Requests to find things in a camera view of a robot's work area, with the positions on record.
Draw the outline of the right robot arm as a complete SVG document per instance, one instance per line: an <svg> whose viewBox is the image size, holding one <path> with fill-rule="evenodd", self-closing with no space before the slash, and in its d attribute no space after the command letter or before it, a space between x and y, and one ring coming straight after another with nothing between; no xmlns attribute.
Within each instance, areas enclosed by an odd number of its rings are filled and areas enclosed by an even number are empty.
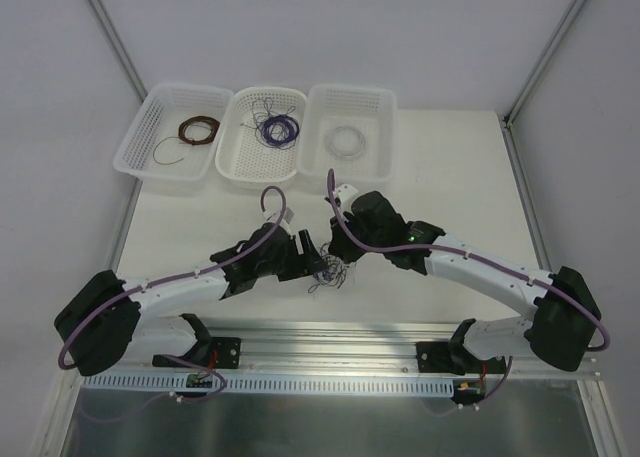
<svg viewBox="0 0 640 457"><path fill-rule="evenodd" d="M510 318L463 320L446 343L425 353L439 371L464 375L494 358L535 356L575 372L587 353L608 347L608 336L591 343L606 331L578 271L528 269L490 257L440 227L404 220L378 191L343 185L325 199L333 211L329 252L344 263L379 254L399 269L460 284L514 311Z"/></svg>

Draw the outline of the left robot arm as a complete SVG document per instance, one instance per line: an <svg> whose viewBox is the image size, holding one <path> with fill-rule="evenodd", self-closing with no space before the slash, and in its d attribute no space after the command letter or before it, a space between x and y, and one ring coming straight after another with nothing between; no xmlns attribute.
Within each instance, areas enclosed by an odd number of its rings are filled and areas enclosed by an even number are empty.
<svg viewBox="0 0 640 457"><path fill-rule="evenodd" d="M85 377L124 360L211 369L222 352L189 307L248 292L261 278L287 282L327 267L308 231L292 235L270 223L210 260L207 268L154 281L95 274L54 320L63 341L59 367Z"/></svg>

